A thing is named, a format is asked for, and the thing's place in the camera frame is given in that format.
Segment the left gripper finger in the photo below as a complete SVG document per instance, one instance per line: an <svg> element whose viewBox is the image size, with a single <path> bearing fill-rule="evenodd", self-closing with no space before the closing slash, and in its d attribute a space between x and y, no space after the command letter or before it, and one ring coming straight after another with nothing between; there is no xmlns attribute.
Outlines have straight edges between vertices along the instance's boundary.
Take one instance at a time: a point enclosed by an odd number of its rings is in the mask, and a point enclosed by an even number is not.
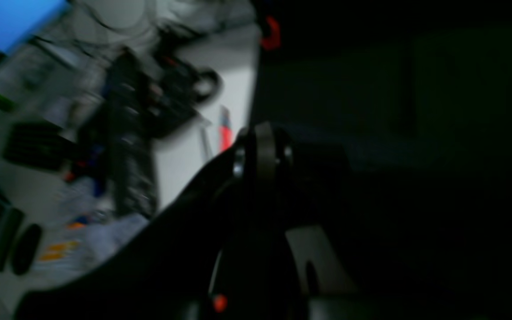
<svg viewBox="0 0 512 320"><path fill-rule="evenodd" d="M271 122L261 122L239 133L231 153L225 162L228 176L212 196L222 249L278 242L290 225L290 138Z"/></svg>

